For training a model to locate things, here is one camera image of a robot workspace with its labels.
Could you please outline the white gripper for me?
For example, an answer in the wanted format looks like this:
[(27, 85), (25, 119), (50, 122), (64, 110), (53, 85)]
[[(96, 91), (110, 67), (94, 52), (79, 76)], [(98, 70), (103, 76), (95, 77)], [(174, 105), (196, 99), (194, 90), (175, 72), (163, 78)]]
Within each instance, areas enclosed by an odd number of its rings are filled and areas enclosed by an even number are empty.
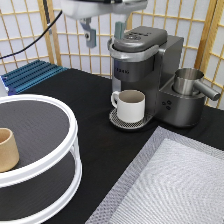
[(73, 19), (81, 19), (88, 48), (96, 46), (96, 30), (90, 26), (91, 17), (119, 14), (115, 21), (114, 38), (122, 39), (126, 29), (127, 15), (146, 8), (148, 0), (61, 0), (63, 13)]

